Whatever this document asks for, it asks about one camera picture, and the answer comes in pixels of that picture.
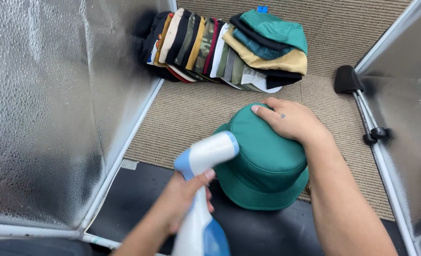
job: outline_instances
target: reflective panel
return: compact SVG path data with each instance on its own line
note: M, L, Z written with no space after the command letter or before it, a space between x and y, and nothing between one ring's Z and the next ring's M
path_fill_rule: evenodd
M0 223L76 229L159 79L131 31L167 0L0 0Z
M358 72L379 126L392 129L383 156L421 255L421 3Z

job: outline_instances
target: carpet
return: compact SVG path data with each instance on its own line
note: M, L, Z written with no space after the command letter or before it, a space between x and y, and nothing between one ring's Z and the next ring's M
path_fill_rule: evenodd
M274 96L308 106L333 133L362 194L380 218L394 220L372 152L362 141L364 130L354 98L333 90L336 69L356 65L403 12L409 0L271 0L269 13L302 24L308 41L308 70L300 82L277 93L240 91L227 85L165 82L125 157L165 168L192 143L210 136L240 108ZM251 0L178 0L203 16L229 20L255 8ZM305 192L299 197L310 201Z

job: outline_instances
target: black mat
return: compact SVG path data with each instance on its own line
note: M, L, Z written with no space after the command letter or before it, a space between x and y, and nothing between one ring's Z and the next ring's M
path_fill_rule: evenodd
M120 242L160 195L173 171L139 163L119 170L98 216L87 231ZM232 256L323 255L310 203L295 201L280 211L245 210L228 199L218 180L210 184L213 217L225 230ZM399 256L407 255L395 222L382 221ZM160 253L169 254L174 238Z

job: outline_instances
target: handheld steamer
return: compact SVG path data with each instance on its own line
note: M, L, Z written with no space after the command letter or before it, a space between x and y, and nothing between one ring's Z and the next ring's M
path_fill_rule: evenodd
M223 131L194 143L174 161L174 168L189 180L234 158L239 144L231 132ZM191 209L177 232L171 256L229 256L225 233L207 209L206 188L195 194Z

